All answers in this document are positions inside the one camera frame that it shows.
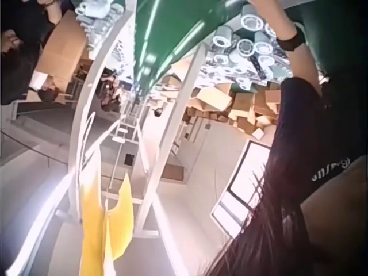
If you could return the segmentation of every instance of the black hair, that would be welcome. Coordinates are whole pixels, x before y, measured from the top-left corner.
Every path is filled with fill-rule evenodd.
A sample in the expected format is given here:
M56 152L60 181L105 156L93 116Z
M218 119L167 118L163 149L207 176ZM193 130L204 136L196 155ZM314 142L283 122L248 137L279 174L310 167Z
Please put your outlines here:
M257 180L263 183L258 204L238 236L215 257L205 276L313 275L316 259L312 260L312 250L317 252L317 248L309 242L300 206L282 196L271 175L266 170L264 177Z
M109 112L119 110L119 107L120 107L119 101L111 101L107 105L102 105L101 109L105 112Z
M1 104L8 105L28 92L39 60L38 45L19 45L1 54Z
M55 89L40 89L37 91L37 94L41 101L43 102L55 102L56 98L58 97L60 90L56 87Z
M162 115L163 108L156 108L154 110L155 117L160 117Z

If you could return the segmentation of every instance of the yellow cloth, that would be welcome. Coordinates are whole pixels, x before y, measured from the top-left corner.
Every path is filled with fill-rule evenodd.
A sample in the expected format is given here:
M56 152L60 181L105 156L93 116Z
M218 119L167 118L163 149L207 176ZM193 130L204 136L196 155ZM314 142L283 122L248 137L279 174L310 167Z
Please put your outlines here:
M81 172L81 203L84 239L80 276L112 276L113 261L125 252L133 236L133 199L126 174L117 205L101 204L101 153L96 151Z

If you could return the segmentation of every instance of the person in background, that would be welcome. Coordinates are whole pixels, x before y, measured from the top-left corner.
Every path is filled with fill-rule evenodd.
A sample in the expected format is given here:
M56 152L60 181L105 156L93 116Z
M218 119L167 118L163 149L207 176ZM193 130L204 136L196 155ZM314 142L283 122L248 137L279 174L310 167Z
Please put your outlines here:
M52 77L35 68L42 46L65 12L56 0L1 1L1 105L29 89L42 101L56 99L59 90Z
M367 275L366 59L327 72L321 87L281 1L250 2L276 33L294 77L281 84L260 200L204 275Z

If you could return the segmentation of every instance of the hand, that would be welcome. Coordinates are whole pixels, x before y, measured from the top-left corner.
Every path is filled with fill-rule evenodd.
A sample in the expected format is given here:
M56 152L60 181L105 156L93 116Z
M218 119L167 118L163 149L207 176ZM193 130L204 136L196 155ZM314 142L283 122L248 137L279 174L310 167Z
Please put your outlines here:
M275 16L283 11L279 0L249 0L249 3L256 8L258 14L266 21L270 16Z

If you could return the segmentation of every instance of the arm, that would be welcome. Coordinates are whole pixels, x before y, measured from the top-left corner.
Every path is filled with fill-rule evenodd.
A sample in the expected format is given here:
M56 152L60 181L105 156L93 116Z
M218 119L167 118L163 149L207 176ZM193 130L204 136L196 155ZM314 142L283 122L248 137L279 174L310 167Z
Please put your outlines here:
M250 2L270 24L280 40L288 40L296 35L296 27L286 15L279 0L252 0ZM287 52L286 54L289 57L293 75L305 79L316 89L319 95L322 95L316 62L308 46L302 44L294 52Z
M45 9L47 11L48 21L53 24L59 23L62 18L62 10L60 8L58 0L37 0L40 5L48 5Z

